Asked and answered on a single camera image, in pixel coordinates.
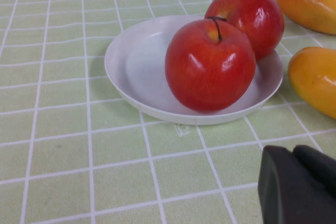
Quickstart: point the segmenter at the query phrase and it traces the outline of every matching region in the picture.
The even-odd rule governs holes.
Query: apple
[[[285,29],[276,0],[213,0],[204,17],[209,16],[226,18],[229,24],[243,31],[257,61],[277,47]]]
[[[236,102],[254,77],[256,59],[246,34],[211,17],[181,27],[168,45],[165,76],[184,106],[198,112]]]

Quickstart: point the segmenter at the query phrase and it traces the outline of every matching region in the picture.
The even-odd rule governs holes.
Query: green tablecloth
[[[336,121],[287,78],[304,46],[335,38],[286,19],[283,84],[263,108],[216,126],[139,113],[106,76],[124,29],[203,15],[211,0],[0,0],[0,223],[261,223],[261,149],[307,144],[336,157]]]

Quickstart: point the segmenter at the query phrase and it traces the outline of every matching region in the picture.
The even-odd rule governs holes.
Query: white plate
[[[274,51],[257,63],[245,94],[230,107],[202,114],[180,104],[170,91],[164,73],[168,44],[179,28],[202,16],[166,16],[128,28],[109,45],[105,70],[121,96],[138,110],[155,118],[190,125],[229,122],[262,106],[280,87],[281,59]]]

